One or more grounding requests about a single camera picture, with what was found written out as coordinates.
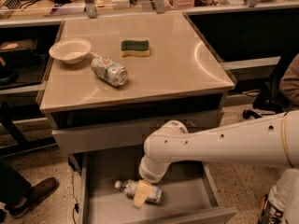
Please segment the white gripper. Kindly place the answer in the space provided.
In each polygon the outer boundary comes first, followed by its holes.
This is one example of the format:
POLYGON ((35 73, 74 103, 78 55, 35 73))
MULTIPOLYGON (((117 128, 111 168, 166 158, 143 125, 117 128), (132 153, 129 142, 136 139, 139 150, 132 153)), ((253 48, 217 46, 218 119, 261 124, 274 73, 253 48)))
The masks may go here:
POLYGON ((139 165, 139 174, 145 180, 139 180, 133 200, 133 206, 141 208, 152 191, 151 183, 159 183, 168 167, 169 163, 157 162, 144 156, 139 165))

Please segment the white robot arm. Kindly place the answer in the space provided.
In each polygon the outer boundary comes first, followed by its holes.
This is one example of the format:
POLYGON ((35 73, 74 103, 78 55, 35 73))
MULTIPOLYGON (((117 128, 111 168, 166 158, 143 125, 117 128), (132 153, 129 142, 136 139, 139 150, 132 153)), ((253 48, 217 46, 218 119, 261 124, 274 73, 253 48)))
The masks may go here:
POLYGON ((139 173, 158 183, 178 161, 219 161, 296 168, 299 165, 299 111, 190 133, 170 120, 145 140, 139 173))

